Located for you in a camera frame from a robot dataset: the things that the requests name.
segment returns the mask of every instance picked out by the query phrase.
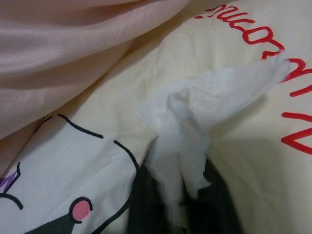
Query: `pink fabric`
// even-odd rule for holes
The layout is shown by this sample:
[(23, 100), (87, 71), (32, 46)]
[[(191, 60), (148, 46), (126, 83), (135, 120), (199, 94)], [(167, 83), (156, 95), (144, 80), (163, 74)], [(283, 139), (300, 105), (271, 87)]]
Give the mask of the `pink fabric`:
[(0, 139), (78, 95), (189, 1), (0, 1)]

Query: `bedding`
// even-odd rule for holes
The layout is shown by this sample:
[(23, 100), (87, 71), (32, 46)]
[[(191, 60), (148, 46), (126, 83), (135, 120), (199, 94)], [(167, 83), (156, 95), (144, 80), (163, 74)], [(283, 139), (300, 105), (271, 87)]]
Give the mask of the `bedding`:
[(174, 81), (285, 50), (292, 71), (212, 129), (209, 157), (245, 233), (309, 233), (310, 8), (308, 0), (194, 0), (136, 39), (109, 74), (47, 115), (22, 149), (0, 184), (18, 198), (0, 198), (1, 223), (12, 224), (0, 231), (45, 233), (59, 222), (69, 233), (125, 232), (131, 183), (157, 136), (134, 109)]

